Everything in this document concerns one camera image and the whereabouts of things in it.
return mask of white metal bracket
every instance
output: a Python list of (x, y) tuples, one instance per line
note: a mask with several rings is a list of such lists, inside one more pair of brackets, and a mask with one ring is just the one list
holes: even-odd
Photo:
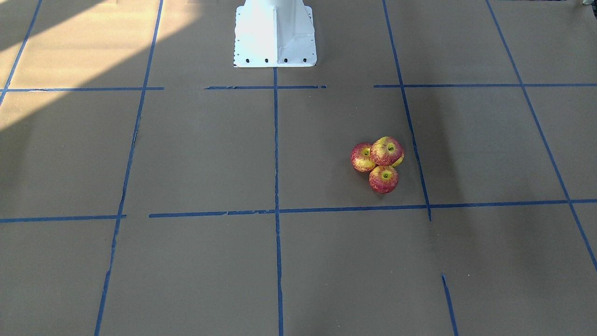
[(246, 0), (236, 9), (234, 65), (314, 66), (313, 10), (303, 0)]

